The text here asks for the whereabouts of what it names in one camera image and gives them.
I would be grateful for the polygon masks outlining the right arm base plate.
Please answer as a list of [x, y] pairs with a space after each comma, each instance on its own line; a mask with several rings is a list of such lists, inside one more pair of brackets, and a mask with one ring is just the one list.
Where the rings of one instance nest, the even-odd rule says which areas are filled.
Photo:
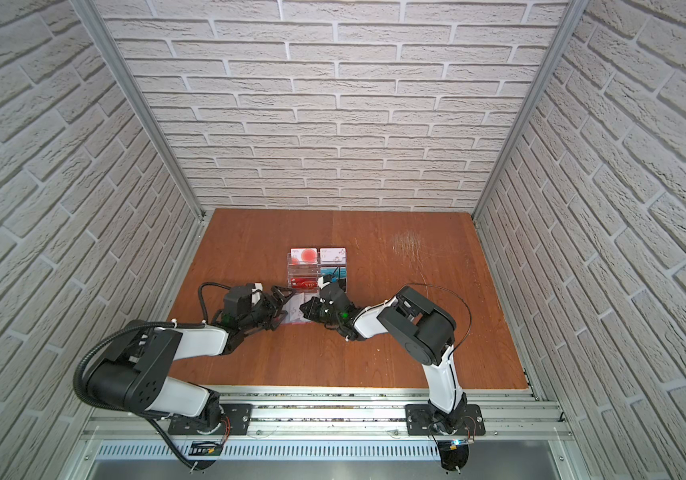
[[461, 404], [450, 414], [428, 403], [408, 404], [405, 406], [405, 419], [409, 436], [476, 437], [486, 434], [481, 409], [476, 404]]

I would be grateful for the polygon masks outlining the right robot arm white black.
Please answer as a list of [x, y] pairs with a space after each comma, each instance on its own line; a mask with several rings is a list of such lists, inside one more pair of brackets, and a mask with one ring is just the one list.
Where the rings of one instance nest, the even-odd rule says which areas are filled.
[[303, 317], [349, 341], [390, 334], [422, 365], [432, 413], [442, 421], [459, 417], [467, 400], [454, 364], [456, 322], [412, 284], [377, 305], [359, 308], [336, 282], [321, 284], [317, 296], [300, 306]]

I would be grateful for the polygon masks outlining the clear acrylic card organizer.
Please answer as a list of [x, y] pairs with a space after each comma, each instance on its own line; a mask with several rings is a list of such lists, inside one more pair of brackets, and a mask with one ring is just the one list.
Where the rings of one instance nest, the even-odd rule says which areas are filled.
[[[318, 250], [318, 263], [314, 265], [291, 265], [289, 263], [290, 260], [290, 251], [287, 255], [287, 283], [289, 286], [289, 281], [292, 277], [316, 277], [319, 281], [322, 276], [320, 275], [320, 269], [323, 267], [330, 267], [330, 266], [344, 266], [347, 268], [347, 262], [344, 265], [324, 265], [319, 263], [319, 249]], [[338, 281], [337, 283], [340, 284], [340, 287], [343, 290], [346, 290], [347, 288], [347, 278], [345, 280]], [[319, 289], [319, 286], [316, 290], [313, 291], [300, 291], [300, 292], [316, 292]]]

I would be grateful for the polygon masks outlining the white pink circle card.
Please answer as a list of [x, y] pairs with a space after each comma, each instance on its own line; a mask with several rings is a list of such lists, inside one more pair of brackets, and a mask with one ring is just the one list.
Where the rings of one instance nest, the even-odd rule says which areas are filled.
[[291, 265], [314, 265], [318, 263], [318, 250], [316, 248], [292, 248], [290, 250]]

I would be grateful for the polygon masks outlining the red leather card holder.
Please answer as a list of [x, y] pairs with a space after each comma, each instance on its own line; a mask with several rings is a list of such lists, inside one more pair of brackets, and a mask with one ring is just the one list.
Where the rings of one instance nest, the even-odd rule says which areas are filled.
[[283, 325], [295, 325], [295, 324], [305, 324], [310, 323], [310, 320], [306, 319], [304, 314], [301, 312], [300, 307], [308, 302], [312, 297], [313, 293], [300, 292], [294, 294], [289, 301], [282, 307], [282, 310], [286, 312], [283, 317]]

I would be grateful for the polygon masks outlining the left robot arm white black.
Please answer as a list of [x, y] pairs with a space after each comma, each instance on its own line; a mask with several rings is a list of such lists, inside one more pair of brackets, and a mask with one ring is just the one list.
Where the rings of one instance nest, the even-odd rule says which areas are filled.
[[92, 347], [74, 372], [77, 397], [95, 408], [147, 420], [183, 417], [200, 430], [218, 427], [220, 394], [171, 377], [173, 363], [229, 355], [246, 337], [277, 329], [295, 290], [205, 282], [197, 295], [202, 309], [198, 323], [134, 320]]

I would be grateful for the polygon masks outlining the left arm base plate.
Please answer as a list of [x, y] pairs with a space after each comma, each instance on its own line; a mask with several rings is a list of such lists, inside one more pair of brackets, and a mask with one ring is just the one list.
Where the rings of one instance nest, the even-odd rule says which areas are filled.
[[253, 406], [249, 403], [225, 403], [205, 410], [198, 417], [173, 416], [168, 427], [171, 435], [220, 435], [230, 428], [231, 435], [245, 435]]

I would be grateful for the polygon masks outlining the white blossom VIP card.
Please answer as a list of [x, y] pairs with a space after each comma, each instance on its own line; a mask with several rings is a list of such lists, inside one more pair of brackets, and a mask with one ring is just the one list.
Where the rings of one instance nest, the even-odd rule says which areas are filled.
[[319, 249], [319, 263], [324, 265], [344, 265], [347, 262], [347, 250], [344, 247]]

